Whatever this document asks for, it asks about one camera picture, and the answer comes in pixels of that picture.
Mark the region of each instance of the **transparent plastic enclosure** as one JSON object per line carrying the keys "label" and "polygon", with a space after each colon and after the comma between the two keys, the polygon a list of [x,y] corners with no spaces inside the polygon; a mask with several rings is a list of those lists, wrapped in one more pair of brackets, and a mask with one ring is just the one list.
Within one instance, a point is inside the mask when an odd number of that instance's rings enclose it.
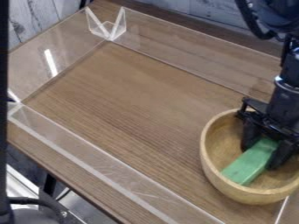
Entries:
{"label": "transparent plastic enclosure", "polygon": [[[10,95],[17,103],[10,104],[10,122],[166,223],[223,223],[95,144],[23,105],[29,96],[89,57],[106,41],[254,96],[261,95],[261,85],[262,94],[272,93],[280,60],[249,49],[241,59],[238,55],[244,47],[230,42],[223,45],[225,40],[127,8],[121,9],[114,22],[101,21],[90,8],[82,10],[11,54]],[[265,65],[273,67],[273,71],[265,69]],[[293,203],[290,199],[297,198],[286,199],[276,223],[284,223],[286,207]]]}

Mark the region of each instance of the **green block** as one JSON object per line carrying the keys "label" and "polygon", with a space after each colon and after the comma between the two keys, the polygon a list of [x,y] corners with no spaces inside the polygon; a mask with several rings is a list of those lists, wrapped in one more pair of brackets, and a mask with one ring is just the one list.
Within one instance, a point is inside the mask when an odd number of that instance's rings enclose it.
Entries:
{"label": "green block", "polygon": [[222,175],[235,183],[246,186],[266,170],[268,160],[272,157],[278,142],[264,137],[256,145],[222,170]]}

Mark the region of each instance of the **wooden table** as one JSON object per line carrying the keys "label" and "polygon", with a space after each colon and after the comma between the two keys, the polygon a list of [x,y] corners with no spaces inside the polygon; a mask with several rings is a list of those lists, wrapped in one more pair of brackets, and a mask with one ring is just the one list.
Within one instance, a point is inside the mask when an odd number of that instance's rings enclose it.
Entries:
{"label": "wooden table", "polygon": [[[95,1],[91,9],[101,18],[114,18],[121,2]],[[181,23],[195,23],[187,18],[175,17],[173,13],[170,15],[170,20],[179,18],[183,19]],[[210,25],[198,24],[199,30],[203,31],[207,26],[207,32],[214,32],[217,36]],[[237,42],[277,54],[273,44],[230,34],[227,39],[233,37]],[[237,48],[237,57],[244,58],[246,54],[248,60],[264,58],[266,79],[272,81],[280,71],[278,59]],[[223,49],[222,53],[230,57],[226,46]],[[260,71],[260,66],[250,65],[253,67],[246,76]],[[262,86],[256,89],[264,92]],[[282,203],[241,205],[211,186],[202,171],[199,137],[203,126],[219,112],[238,108],[242,97],[234,90],[107,42],[59,79],[26,99],[25,104],[225,222],[276,223]],[[268,97],[266,93],[261,95],[261,98]],[[10,143],[119,221],[165,223],[13,123]]]}

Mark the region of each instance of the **wooden bowl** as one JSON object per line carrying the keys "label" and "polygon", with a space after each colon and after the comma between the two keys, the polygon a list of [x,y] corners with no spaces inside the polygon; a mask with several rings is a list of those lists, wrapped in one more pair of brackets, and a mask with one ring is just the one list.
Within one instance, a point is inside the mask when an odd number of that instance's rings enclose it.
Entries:
{"label": "wooden bowl", "polygon": [[299,186],[298,157],[277,171],[265,171],[249,186],[229,180],[221,171],[242,154],[241,135],[244,124],[235,117],[237,109],[213,117],[201,135],[201,163],[214,186],[235,201],[250,205],[274,203]]}

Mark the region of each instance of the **acrylic corner bracket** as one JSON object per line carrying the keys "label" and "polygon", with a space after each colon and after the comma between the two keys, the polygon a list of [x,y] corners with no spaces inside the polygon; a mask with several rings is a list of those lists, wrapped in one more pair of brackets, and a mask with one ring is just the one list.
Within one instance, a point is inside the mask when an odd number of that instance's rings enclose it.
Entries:
{"label": "acrylic corner bracket", "polygon": [[110,21],[102,23],[90,7],[86,8],[86,12],[89,29],[94,35],[109,41],[115,41],[127,32],[127,16],[125,7],[119,10],[115,23]]}

